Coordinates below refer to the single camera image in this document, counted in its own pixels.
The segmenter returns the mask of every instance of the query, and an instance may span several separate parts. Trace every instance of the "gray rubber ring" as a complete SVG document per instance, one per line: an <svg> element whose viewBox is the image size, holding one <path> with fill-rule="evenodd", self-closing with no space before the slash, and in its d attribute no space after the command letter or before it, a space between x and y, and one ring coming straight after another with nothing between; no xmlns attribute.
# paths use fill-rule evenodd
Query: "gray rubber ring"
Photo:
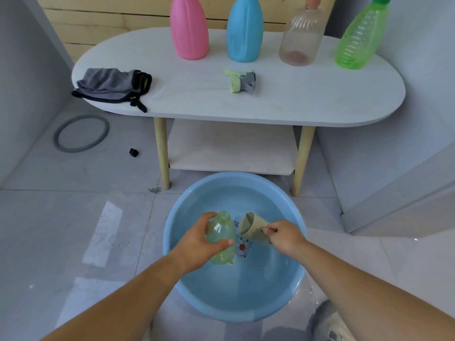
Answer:
<svg viewBox="0 0 455 341"><path fill-rule="evenodd" d="M62 132L62 130L64 130L67 126L69 126L71 123L74 123L78 120L84 120L86 118L94 118L94 119L97 119L97 120L100 120L100 121L103 121L104 123L104 130L103 130L103 133L100 135L99 138L97 138L94 142L92 142L91 144L88 144L88 145L85 145L83 147L78 147L78 148L66 148L66 147L63 147L59 142L58 142L58 137L60 136L60 133ZM77 152L83 152L85 150L88 150L90 148L93 148L95 147L97 144L101 143L101 141L103 141L105 139L105 137L107 136L107 134L109 133L109 122L104 118L104 117L101 117L101 116L98 116L98 115L94 115L94 114L89 114L89 115L81 115L81 116L76 116L76 117L73 117L72 119L69 119L67 120L66 122L64 122L60 127L57 128L57 130L55 131L54 133L54 136L52 137L52 142L54 143L54 146L62 151L62 152L65 152L65 153L77 153Z"/></svg>

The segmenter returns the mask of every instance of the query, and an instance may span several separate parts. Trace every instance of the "white oval table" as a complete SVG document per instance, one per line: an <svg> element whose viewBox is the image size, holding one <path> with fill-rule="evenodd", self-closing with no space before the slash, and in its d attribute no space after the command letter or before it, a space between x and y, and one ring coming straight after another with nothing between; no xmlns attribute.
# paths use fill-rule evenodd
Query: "white oval table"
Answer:
<svg viewBox="0 0 455 341"><path fill-rule="evenodd" d="M228 57L225 30L210 29L209 36L207 57L188 61L177 56L169 28L133 31L94 46L73 68L75 86L87 68L152 75L150 91L141 97L147 113L129 103L87 102L117 114L155 117L162 189L170 187L169 167L294 172L297 196L315 127L371 124L392 114L405 98L400 74L377 55L360 70L338 67L335 38L324 37L311 65L292 67L278 57L282 33L265 32L259 58L250 63ZM225 68L254 69L254 95L230 93ZM166 118L175 119L169 139ZM298 149L293 125L303 126Z"/></svg>

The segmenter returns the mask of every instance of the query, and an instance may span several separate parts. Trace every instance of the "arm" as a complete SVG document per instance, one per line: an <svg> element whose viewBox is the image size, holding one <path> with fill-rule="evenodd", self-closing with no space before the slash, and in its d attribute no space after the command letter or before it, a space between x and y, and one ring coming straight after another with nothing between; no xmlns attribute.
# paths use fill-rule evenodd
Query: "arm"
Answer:
<svg viewBox="0 0 455 341"><path fill-rule="evenodd" d="M177 281L232 246L232 240L227 239L206 241L207 222L216 215L203 214L166 256L41 341L140 340Z"/></svg>
<svg viewBox="0 0 455 341"><path fill-rule="evenodd" d="M269 224L264 234L305 267L357 341L454 339L452 317L310 243L289 221Z"/></svg>

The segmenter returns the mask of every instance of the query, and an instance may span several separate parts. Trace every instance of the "blue plastic basin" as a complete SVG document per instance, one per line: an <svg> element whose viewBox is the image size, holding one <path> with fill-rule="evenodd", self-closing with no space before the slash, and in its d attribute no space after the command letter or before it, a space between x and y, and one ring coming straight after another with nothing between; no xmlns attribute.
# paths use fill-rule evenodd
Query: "blue plastic basin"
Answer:
<svg viewBox="0 0 455 341"><path fill-rule="evenodd" d="M248 211L269 222L287 219L306 236L299 210L274 183L250 173L221 172L193 184L177 200L164 230L164 254L208 211L227 211L237 222ZM246 245L246 257L236 256L233 265L208 262L185 275L177 283L181 295L194 308L220 321L256 321L282 308L297 291L305 269L273 246Z"/></svg>

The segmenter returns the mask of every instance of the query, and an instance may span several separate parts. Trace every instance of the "green plastic bottle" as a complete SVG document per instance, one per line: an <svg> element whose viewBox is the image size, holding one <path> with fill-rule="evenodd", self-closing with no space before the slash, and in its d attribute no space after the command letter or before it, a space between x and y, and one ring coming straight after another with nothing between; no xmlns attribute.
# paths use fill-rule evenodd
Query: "green plastic bottle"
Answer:
<svg viewBox="0 0 455 341"><path fill-rule="evenodd" d="M357 15L341 38L335 62L346 69L362 68L384 37L390 0L373 0Z"/></svg>
<svg viewBox="0 0 455 341"><path fill-rule="evenodd" d="M234 245L213 256L210 261L216 265L225 265L232 262L236 251L236 235L234 221L228 212L219 212L218 215L210 220L207 241L216 243L221 239L232 239Z"/></svg>

